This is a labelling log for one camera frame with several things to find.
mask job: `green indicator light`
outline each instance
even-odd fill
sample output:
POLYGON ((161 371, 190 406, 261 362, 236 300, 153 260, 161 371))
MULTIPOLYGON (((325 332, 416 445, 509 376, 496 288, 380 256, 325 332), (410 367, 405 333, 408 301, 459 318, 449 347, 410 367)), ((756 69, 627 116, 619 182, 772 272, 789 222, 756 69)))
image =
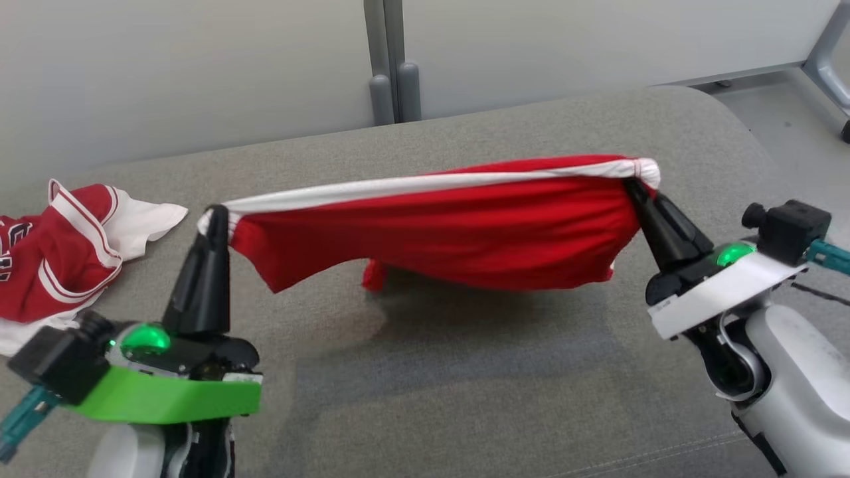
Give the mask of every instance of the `green indicator light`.
POLYGON ((121 342, 121 353, 161 354, 171 346, 168 333, 156 324, 143 324, 135 328, 121 342))
POLYGON ((756 248, 750 244, 744 244, 743 242, 733 242, 726 246, 722 251, 720 251, 720 255, 717 256, 717 265, 720 265, 721 267, 727 267, 737 262, 738 259, 755 251, 756 248))

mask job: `red cloth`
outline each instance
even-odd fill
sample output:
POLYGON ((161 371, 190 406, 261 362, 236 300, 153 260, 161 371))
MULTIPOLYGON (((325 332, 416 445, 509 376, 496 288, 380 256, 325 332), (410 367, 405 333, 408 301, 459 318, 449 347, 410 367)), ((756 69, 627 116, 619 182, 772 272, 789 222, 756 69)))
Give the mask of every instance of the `red cloth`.
POLYGON ((622 184, 631 177, 653 189, 660 181, 650 159, 567 156, 224 205, 230 245, 274 292, 362 258, 377 261, 364 274, 373 290, 383 283, 380 264, 474 287, 572 288, 610 279, 617 253, 638 231, 622 184))

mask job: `teal connector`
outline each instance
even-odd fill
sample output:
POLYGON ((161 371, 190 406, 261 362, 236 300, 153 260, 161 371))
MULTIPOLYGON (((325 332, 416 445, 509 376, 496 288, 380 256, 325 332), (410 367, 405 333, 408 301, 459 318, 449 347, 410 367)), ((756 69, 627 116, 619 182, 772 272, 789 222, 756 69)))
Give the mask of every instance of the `teal connector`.
POLYGON ((850 276, 850 252, 819 239, 809 247, 806 261, 850 276))
POLYGON ((41 385, 32 390, 0 422, 0 463, 8 464, 18 445, 53 411, 62 400, 41 385))

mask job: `jersey lettering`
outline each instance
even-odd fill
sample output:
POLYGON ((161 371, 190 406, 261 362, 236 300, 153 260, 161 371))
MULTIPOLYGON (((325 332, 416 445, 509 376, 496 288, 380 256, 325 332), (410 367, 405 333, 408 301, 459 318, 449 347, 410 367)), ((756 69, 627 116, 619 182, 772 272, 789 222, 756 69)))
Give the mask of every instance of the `jersey lettering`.
MULTIPOLYGON (((32 229, 32 223, 20 223, 8 228, 8 248, 11 249, 32 229)), ((12 278, 12 251, 3 251, 3 241, 0 241, 0 282, 8 282, 12 278)))

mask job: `white partition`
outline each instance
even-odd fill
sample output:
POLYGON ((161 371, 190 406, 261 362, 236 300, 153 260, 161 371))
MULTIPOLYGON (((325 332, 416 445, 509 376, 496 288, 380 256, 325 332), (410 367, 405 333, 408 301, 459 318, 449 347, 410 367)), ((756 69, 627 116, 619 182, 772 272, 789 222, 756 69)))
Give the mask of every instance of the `white partition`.
POLYGON ((422 117, 800 64, 838 0, 405 0, 422 117))
POLYGON ((0 4, 0 186, 372 125, 363 4, 0 4))

